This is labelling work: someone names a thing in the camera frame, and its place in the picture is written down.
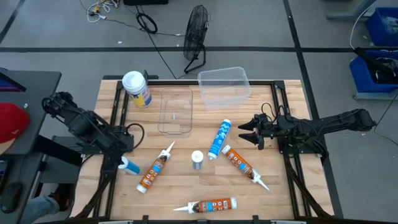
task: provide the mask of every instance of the blue storage crate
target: blue storage crate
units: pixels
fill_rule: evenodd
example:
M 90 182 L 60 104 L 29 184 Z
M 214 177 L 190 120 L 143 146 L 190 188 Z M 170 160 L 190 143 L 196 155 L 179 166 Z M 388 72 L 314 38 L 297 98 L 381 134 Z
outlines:
M 385 50 L 367 50 L 366 53 L 372 58 L 393 58 L 398 60 L 398 52 L 388 52 Z M 356 89 L 359 93 L 388 93 L 398 88 L 398 84 L 376 84 L 373 82 L 366 62 L 356 57 L 349 68 L 353 74 Z
M 378 46 L 398 46 L 398 33 L 392 34 L 387 31 L 382 18 L 398 18 L 398 8 L 378 7 L 373 15 L 366 21 L 366 27 L 374 45 Z

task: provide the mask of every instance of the wooden table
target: wooden table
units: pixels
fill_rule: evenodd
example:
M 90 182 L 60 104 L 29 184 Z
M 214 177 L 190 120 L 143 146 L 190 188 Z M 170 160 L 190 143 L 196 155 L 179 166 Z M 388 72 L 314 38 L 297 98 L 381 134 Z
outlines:
M 108 121 L 111 116 L 116 83 L 117 80 L 103 80 L 96 102 L 95 112 Z M 291 114 L 297 118 L 309 118 L 300 80 L 286 80 L 285 85 Z M 193 123 L 191 135 L 188 138 L 167 138 L 157 129 L 161 91 L 164 88 L 173 87 L 186 87 L 193 90 Z M 197 85 L 150 86 L 153 101 L 145 109 L 136 108 L 130 101 L 126 125 L 142 124 L 146 133 L 142 144 L 134 152 L 125 156 L 140 167 L 141 175 L 152 165 L 162 149 L 167 148 L 173 141 L 175 144 L 171 152 L 172 157 L 146 194 L 136 190 L 136 185 L 142 178 L 141 175 L 134 176 L 123 171 L 118 172 L 111 219 L 141 220 L 143 215 L 149 215 L 150 220 L 200 218 L 245 220 L 252 219 L 253 215 L 259 215 L 259 218 L 263 220 L 292 219 L 284 160 L 279 154 L 276 139 L 266 139 L 266 148 L 259 151 L 256 146 L 238 137 L 238 134 L 248 133 L 238 129 L 238 126 L 250 121 L 253 114 L 261 113 L 261 105 L 264 102 L 273 105 L 269 86 L 256 85 L 251 88 L 251 96 L 243 105 L 216 111 L 205 109 Z M 264 111 L 271 115 L 269 107 L 265 106 Z M 259 184 L 252 183 L 222 154 L 215 161 L 209 161 L 205 156 L 203 169 L 192 169 L 191 153 L 194 150 L 201 150 L 204 155 L 207 154 L 223 119 L 230 119 L 233 123 L 225 144 L 237 150 L 262 175 L 262 180 L 269 186 L 270 191 Z M 138 142 L 141 137 L 140 129 L 133 128 L 132 133 Z M 307 188 L 328 213 L 333 213 L 319 158 L 314 154 L 305 154 L 301 155 L 301 161 Z M 81 168 L 72 216 L 82 210 L 95 192 L 101 163 L 102 156 L 93 156 Z M 188 202 L 224 197 L 236 197 L 238 209 L 194 215 L 173 211 L 174 208 L 187 206 Z M 303 215 L 303 205 L 298 190 L 297 199 L 300 213 Z M 103 212 L 105 203 L 102 204 L 101 211 Z

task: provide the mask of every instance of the fan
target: fan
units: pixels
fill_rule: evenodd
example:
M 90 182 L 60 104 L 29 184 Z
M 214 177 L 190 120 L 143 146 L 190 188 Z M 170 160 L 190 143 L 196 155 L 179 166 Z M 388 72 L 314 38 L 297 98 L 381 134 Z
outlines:
M 208 28 L 208 13 L 207 9 L 200 5 L 195 6 L 189 17 L 187 31 L 185 33 L 184 41 L 184 57 L 190 60 L 190 63 L 184 69 L 185 73 L 191 72 L 194 69 L 202 67 L 206 64 L 206 48 L 203 45 L 205 41 L 206 31 Z M 189 68 L 192 62 L 198 60 L 199 53 L 203 50 L 203 63 Z

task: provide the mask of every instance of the clear plastic tray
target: clear plastic tray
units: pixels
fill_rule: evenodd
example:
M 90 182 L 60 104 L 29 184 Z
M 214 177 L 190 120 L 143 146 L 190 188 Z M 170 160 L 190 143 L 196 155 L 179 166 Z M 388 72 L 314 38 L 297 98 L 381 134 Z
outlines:
M 200 72 L 198 82 L 201 98 L 211 110 L 239 106 L 251 94 L 249 80 L 241 67 Z
M 192 90 L 165 88 L 157 126 L 163 135 L 171 138 L 189 137 L 192 129 Z

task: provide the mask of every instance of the baseball cap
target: baseball cap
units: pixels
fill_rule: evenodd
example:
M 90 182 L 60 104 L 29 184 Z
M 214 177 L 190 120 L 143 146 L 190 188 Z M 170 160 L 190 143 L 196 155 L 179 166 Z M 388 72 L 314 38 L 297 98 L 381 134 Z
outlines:
M 29 115 L 17 105 L 0 103 L 0 154 L 5 152 L 29 124 Z

